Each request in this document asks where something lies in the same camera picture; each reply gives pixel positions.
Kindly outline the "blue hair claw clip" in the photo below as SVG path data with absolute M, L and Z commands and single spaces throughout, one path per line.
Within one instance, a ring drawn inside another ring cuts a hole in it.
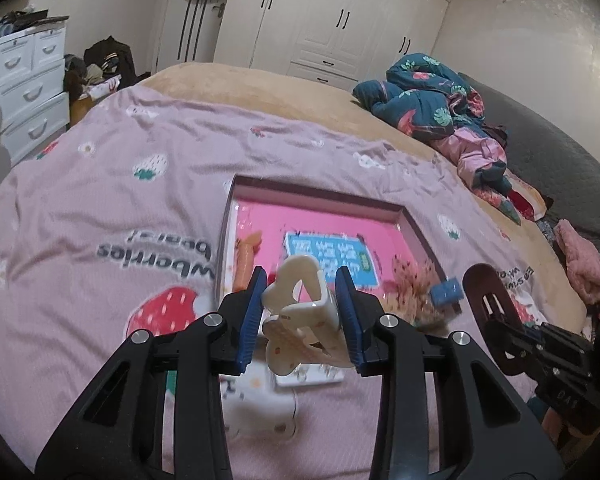
M 442 308 L 448 304 L 457 304 L 464 298 L 463 287 L 456 278 L 434 284 L 429 291 L 431 304 L 435 308 Z

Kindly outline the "beige polka dot bow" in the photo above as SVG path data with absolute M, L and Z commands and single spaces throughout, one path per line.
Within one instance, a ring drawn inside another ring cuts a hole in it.
M 430 297 L 430 290 L 439 279 L 429 258 L 417 262 L 394 256 L 392 275 L 393 278 L 384 283 L 384 298 L 381 299 L 387 313 L 422 330 L 443 323 L 444 315 Z

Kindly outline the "white cream claw clip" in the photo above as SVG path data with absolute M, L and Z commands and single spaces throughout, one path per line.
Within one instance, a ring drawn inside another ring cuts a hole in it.
M 261 330 L 268 340 L 265 359 L 274 374 L 288 376 L 300 365 L 352 365 L 337 301 L 317 259 L 285 259 L 261 301 L 270 312 Z

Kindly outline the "maroon long hair clip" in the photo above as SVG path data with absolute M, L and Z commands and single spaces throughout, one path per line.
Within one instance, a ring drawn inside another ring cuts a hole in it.
M 506 376 L 524 374 L 531 339 L 498 272 L 486 263 L 474 264 L 464 274 L 463 288 L 495 364 Z

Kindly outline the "pink fluffy garment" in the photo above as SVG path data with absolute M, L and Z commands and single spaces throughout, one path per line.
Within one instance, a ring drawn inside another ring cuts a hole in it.
M 566 259 L 571 287 L 587 306 L 600 304 L 600 252 L 566 219 L 558 221 L 554 234 Z

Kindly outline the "earring card in packet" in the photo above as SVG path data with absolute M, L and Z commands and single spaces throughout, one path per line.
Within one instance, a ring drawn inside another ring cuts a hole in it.
M 343 369 L 328 364 L 298 364 L 288 375 L 273 373 L 278 388 L 313 388 L 341 384 Z

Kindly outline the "pink strawberry print sheet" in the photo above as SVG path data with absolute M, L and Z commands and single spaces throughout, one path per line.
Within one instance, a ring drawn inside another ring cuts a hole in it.
M 133 330 L 171 333 L 214 308 L 236 176 L 401 205 L 444 272 L 489 263 L 550 313 L 536 265 L 443 158 L 129 88 L 0 186 L 0 434 L 24 466 Z

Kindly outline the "pink book with blue label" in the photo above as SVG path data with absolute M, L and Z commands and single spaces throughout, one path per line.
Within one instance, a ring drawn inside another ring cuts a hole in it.
M 327 284 L 335 284 L 340 266 L 347 266 L 356 288 L 383 297 L 384 283 L 393 278 L 392 258 L 423 262 L 429 258 L 415 227 L 402 211 L 337 214 L 233 198 L 225 227 L 220 295 L 234 286 L 236 243 L 259 232 L 254 263 L 273 275 L 283 261 L 300 254 L 317 259 Z

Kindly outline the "shallow dark cardboard box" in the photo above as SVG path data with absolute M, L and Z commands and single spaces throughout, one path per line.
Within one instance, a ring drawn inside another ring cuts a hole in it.
M 401 205 L 321 188 L 235 176 L 230 181 L 219 241 L 216 296 L 229 294 L 237 270 L 237 244 L 261 235 L 253 263 L 271 278 L 291 256 L 307 254 L 320 264 L 329 286 L 347 266 L 355 287 L 381 299 L 392 293 L 393 263 L 434 267 L 444 273 L 431 244 Z

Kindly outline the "teal pink floral quilt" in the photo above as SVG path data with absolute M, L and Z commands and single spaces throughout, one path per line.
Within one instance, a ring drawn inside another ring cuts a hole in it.
M 507 133 L 486 123 L 480 93 L 458 73 L 429 55 L 407 54 L 383 80 L 357 84 L 352 96 L 376 118 L 440 153 L 470 192 L 521 222 L 509 198 Z

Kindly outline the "white drawer chest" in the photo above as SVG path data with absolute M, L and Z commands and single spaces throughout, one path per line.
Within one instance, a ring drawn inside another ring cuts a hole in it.
M 60 16 L 0 37 L 0 144 L 14 165 L 69 125 L 67 22 Z

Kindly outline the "black bag on floor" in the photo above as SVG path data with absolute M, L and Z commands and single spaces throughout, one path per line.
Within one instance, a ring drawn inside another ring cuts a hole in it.
M 128 88 L 138 81 L 131 47 L 109 36 L 87 48 L 82 56 L 65 55 L 65 73 L 75 82 L 87 82 L 87 69 L 95 65 L 102 78 L 120 77 L 120 87 Z

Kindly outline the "tan bed blanket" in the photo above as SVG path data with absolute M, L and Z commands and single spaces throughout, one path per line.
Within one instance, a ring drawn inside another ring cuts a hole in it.
M 317 82 L 265 70 L 193 62 L 160 70 L 140 83 L 174 99 L 234 105 L 283 118 L 315 122 L 328 130 L 365 141 L 385 142 L 422 160 L 433 160 L 438 156 L 425 144 L 404 136 L 362 110 L 350 93 Z M 585 324 L 585 305 L 569 284 L 554 249 L 540 229 L 527 220 L 517 226 L 479 197 L 475 202 L 510 237 L 524 261 L 531 264 L 548 302 L 544 308 L 545 316 L 552 324 L 579 333 Z

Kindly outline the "white built-in wardrobe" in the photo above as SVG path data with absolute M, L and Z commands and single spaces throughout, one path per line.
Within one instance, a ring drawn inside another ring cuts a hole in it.
M 350 91 L 434 48 L 450 0 L 227 0 L 214 62 Z

